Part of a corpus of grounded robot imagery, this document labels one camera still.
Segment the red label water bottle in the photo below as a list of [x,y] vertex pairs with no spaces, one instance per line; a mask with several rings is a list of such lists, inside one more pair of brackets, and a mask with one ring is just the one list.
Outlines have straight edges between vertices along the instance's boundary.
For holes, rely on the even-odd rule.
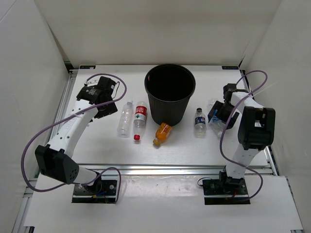
[[133,121],[133,139],[139,141],[144,133],[147,118],[147,103],[139,101],[135,108],[134,121]]

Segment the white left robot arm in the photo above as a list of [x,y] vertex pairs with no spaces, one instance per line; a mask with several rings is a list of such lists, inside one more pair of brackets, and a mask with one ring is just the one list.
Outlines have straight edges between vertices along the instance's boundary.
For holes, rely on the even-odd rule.
[[[76,97],[71,109],[70,120],[66,121],[56,135],[45,146],[35,150],[40,173],[57,181],[72,184],[85,183],[85,189],[91,194],[101,191],[102,182],[96,179],[97,173],[80,167],[72,160],[75,146],[82,133],[94,118],[102,118],[117,112],[114,103],[97,107],[97,104],[112,100],[116,82],[101,76],[96,85],[85,85]],[[96,106],[83,113],[81,110]]]

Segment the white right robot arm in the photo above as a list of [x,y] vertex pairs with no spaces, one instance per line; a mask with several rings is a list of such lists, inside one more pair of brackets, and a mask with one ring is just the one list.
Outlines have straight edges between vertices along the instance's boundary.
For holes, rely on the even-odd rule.
[[274,140],[276,112],[265,108],[249,97],[245,89],[235,83],[223,87],[224,102],[216,101],[208,113],[209,121],[216,120],[231,129],[239,114],[242,115],[238,129],[239,145],[232,158],[243,166],[249,166],[254,157]]

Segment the orange juice bottle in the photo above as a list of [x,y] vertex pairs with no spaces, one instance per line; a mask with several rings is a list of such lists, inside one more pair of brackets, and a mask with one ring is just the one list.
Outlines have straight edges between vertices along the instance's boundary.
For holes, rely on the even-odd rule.
[[153,144],[155,146],[160,146],[166,142],[170,133],[172,131],[172,127],[167,123],[162,123],[157,132],[155,133],[155,138],[153,139]]

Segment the clear plastic bottle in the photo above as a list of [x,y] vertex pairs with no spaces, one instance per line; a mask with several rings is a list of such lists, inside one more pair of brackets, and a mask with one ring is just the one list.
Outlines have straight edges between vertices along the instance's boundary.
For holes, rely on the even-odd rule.
[[118,136],[120,137],[129,136],[133,114],[134,114],[134,105],[133,101],[130,100],[122,108],[121,117],[117,127]]

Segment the crushed clear blue bottle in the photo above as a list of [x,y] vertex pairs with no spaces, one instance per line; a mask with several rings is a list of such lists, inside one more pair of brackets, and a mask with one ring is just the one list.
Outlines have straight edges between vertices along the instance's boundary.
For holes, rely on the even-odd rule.
[[[211,111],[216,99],[210,99],[207,104],[208,113]],[[225,124],[221,122],[217,117],[213,116],[211,120],[208,122],[208,125],[212,128],[215,135],[220,138],[224,129]]]

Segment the blue label pepsi bottle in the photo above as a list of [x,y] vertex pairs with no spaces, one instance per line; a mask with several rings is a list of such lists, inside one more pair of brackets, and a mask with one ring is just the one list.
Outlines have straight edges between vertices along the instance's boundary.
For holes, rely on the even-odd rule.
[[206,116],[202,108],[197,108],[194,117],[194,133],[197,137],[204,137],[206,135]]

